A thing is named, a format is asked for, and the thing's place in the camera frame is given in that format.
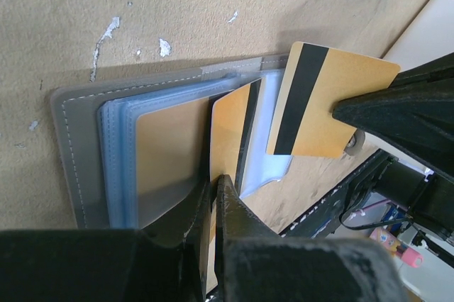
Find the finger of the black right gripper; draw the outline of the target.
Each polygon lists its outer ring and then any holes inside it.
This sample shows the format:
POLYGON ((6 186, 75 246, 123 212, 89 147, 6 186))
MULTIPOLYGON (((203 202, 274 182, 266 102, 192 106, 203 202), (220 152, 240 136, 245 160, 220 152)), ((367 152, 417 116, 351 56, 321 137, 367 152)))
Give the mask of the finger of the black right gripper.
POLYGON ((453 55, 399 73, 387 89, 338 102, 333 117, 453 177, 453 55))

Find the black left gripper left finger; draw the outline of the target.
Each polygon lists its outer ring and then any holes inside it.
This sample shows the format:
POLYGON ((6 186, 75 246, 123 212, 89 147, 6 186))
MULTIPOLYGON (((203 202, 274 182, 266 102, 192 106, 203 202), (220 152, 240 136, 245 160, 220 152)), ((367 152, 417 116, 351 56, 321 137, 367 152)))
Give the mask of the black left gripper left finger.
POLYGON ((2 301, 203 301, 211 185, 143 229, 1 233, 2 301))

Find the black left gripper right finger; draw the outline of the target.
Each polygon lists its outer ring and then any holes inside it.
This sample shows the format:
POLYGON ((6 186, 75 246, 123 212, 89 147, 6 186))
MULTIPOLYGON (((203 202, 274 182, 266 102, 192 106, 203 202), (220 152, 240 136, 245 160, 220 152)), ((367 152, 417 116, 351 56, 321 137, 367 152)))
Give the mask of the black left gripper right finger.
POLYGON ((216 278, 221 301, 403 301, 390 255, 368 239, 281 237, 218 178, 216 278))

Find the grey card holder wallet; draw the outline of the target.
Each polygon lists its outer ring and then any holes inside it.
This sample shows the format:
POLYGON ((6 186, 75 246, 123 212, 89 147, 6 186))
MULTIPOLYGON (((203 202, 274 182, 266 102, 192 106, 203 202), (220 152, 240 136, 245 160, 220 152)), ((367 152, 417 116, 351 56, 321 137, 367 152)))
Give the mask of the grey card holder wallet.
POLYGON ((229 174, 240 197, 281 181, 268 155, 286 55, 69 86, 50 99, 80 229, 142 228, 202 177, 229 174))

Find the yellow credit card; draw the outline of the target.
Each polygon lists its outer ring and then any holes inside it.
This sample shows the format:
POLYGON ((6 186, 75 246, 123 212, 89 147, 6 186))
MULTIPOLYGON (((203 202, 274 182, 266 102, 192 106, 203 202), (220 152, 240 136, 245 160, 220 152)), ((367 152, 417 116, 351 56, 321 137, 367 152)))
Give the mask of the yellow credit card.
POLYGON ((195 185, 209 100, 147 113, 136 122, 138 226, 151 224, 195 185))
POLYGON ((262 81, 255 80, 217 99, 212 108, 210 180, 228 175, 237 194, 244 191, 248 150, 262 81))

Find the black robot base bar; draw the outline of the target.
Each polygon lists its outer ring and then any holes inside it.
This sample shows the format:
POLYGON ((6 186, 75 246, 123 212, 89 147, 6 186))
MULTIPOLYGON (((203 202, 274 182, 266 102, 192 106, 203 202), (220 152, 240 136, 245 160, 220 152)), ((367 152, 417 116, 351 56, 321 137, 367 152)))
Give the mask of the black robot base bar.
POLYGON ((376 151, 279 235, 282 238, 318 238, 335 232, 349 214, 367 200, 380 175, 393 161, 394 157, 389 153, 376 151))

